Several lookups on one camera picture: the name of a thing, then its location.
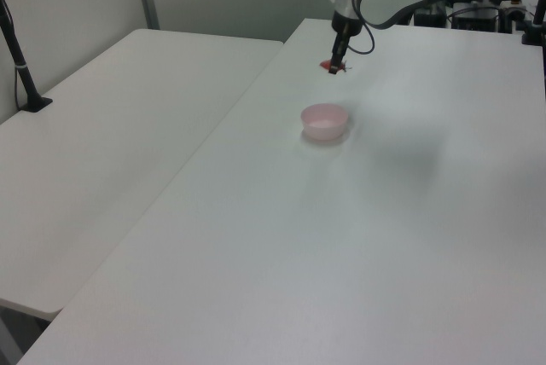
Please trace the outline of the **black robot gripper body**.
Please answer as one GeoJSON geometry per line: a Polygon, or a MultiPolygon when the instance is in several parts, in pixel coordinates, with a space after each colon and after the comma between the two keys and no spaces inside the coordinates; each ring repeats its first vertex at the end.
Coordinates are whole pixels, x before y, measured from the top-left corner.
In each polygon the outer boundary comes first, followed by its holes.
{"type": "Polygon", "coordinates": [[[334,12],[331,25],[338,35],[345,35],[349,38],[358,35],[363,29],[363,24],[359,19],[345,17],[337,11],[334,12]]]}

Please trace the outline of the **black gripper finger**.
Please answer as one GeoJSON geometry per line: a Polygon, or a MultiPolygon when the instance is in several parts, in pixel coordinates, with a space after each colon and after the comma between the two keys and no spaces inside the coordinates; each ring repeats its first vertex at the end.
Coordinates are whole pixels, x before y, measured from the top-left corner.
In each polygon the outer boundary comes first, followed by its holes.
{"type": "Polygon", "coordinates": [[[346,71],[346,61],[345,61],[345,58],[346,58],[346,51],[348,50],[348,47],[349,47],[349,41],[350,41],[350,38],[346,35],[344,35],[341,39],[341,42],[340,42],[340,64],[339,64],[339,70],[342,71],[342,72],[345,72],[346,71]]]}
{"type": "Polygon", "coordinates": [[[334,40],[334,46],[332,49],[332,57],[330,59],[329,69],[328,72],[330,74],[336,74],[341,67],[342,60],[345,56],[345,37],[340,32],[336,35],[336,39],[334,40]]]}

